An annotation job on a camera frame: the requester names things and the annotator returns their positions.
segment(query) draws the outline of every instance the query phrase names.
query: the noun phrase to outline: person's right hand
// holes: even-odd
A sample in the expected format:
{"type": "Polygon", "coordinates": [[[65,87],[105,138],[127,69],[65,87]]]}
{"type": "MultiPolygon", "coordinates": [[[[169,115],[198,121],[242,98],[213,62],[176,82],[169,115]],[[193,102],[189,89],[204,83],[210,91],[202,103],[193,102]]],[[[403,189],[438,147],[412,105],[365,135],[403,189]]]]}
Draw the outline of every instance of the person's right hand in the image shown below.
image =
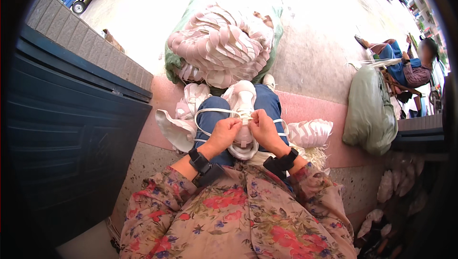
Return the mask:
{"type": "Polygon", "coordinates": [[[256,141],[277,157],[289,154],[291,148],[278,136],[277,127],[264,109],[251,113],[249,127],[256,141]]]}

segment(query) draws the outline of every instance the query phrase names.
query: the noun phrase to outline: person's left hand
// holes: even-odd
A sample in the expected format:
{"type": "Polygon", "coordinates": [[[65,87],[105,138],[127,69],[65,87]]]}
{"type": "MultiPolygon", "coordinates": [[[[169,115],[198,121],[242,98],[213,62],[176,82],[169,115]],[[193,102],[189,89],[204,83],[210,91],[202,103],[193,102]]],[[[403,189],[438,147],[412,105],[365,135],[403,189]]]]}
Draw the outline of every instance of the person's left hand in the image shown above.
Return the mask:
{"type": "Polygon", "coordinates": [[[227,118],[216,122],[212,135],[201,147],[206,147],[211,151],[211,157],[220,154],[227,149],[242,128],[242,120],[237,118],[227,118]]]}

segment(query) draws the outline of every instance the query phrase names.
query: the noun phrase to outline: brick wall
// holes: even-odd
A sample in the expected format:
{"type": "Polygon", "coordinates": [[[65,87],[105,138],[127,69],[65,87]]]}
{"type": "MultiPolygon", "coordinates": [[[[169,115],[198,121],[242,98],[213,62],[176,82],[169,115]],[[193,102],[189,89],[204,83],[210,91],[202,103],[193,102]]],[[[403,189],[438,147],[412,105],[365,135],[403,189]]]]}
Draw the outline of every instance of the brick wall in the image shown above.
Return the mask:
{"type": "Polygon", "coordinates": [[[60,0],[35,0],[25,22],[87,61],[151,92],[152,74],[114,48],[60,0]]]}

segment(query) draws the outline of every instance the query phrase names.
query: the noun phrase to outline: dark blue door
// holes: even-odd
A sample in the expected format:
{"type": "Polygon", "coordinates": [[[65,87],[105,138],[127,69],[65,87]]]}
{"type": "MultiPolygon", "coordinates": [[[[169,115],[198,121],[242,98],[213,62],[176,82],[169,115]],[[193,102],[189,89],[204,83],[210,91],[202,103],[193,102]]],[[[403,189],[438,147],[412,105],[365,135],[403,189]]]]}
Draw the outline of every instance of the dark blue door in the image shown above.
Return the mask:
{"type": "Polygon", "coordinates": [[[54,246],[111,214],[150,98],[31,28],[22,31],[10,72],[8,146],[54,246]]]}

